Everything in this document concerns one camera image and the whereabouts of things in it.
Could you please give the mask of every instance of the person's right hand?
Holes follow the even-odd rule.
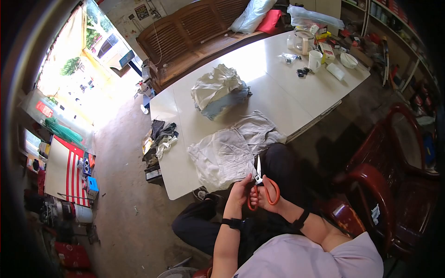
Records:
[[[263,184],[264,186],[258,186],[258,196],[255,193],[254,187],[252,187],[251,189],[250,200],[252,207],[258,204],[260,208],[263,208],[265,210],[268,210],[276,214],[279,213],[280,207],[283,205],[284,202],[286,202],[286,200],[282,196],[280,196],[280,199],[276,205],[269,204],[266,197],[265,187],[267,187],[267,191],[269,192],[271,200],[275,200],[277,194],[274,186],[270,183],[266,175],[263,175]]]

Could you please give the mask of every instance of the red cushion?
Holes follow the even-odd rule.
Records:
[[[257,31],[262,31],[268,34],[273,34],[278,29],[275,27],[279,18],[281,17],[280,10],[270,10],[267,12],[266,17],[258,25]]]

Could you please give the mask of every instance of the sneaker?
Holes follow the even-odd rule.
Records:
[[[218,194],[209,193],[204,186],[193,190],[193,195],[200,201],[204,201],[206,198],[212,199],[217,204],[223,203],[224,197]]]

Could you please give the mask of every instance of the lavender t-shirt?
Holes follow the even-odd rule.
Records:
[[[309,238],[282,234],[259,247],[235,273],[243,277],[375,278],[383,262],[367,232],[330,252]]]

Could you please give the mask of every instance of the orange scissors handle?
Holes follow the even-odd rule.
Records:
[[[253,188],[255,189],[256,197],[258,198],[258,187],[257,185],[254,185]],[[247,195],[247,206],[251,211],[256,211],[258,209],[258,203],[256,203],[255,207],[252,207],[250,204],[250,193]]]
[[[265,191],[266,191],[266,197],[267,197],[267,201],[269,202],[269,204],[271,205],[276,205],[279,201],[279,197],[280,197],[280,191],[279,191],[279,187],[277,185],[276,182],[274,182],[273,180],[269,179],[268,177],[266,178],[270,181],[270,183],[274,186],[275,191],[277,193],[277,197],[275,198],[275,201],[272,202],[271,200],[271,196],[269,195],[269,191],[267,190],[267,187],[264,187]]]
[[[267,177],[267,179],[268,179],[268,180],[270,181],[270,183],[274,186],[275,191],[276,191],[276,194],[277,194],[277,197],[275,198],[275,201],[272,201],[272,200],[271,200],[271,196],[270,196],[270,194],[269,194],[269,191],[267,190],[267,187],[264,187],[264,189],[265,189],[265,191],[266,191],[266,198],[267,198],[267,201],[268,201],[269,204],[271,204],[271,205],[276,205],[276,204],[278,204],[278,201],[279,201],[279,198],[280,198],[280,190],[279,190],[279,187],[278,187],[278,185],[276,184],[275,181],[269,179],[268,177]],[[254,185],[253,188],[255,189],[256,197],[258,198],[258,186],[257,186],[257,185]],[[251,201],[250,201],[250,193],[249,193],[249,195],[248,195],[247,197],[248,197],[248,198],[247,198],[247,206],[249,207],[249,209],[250,209],[251,211],[256,211],[256,210],[258,209],[258,203],[257,203],[256,206],[252,207],[252,205],[251,205]]]

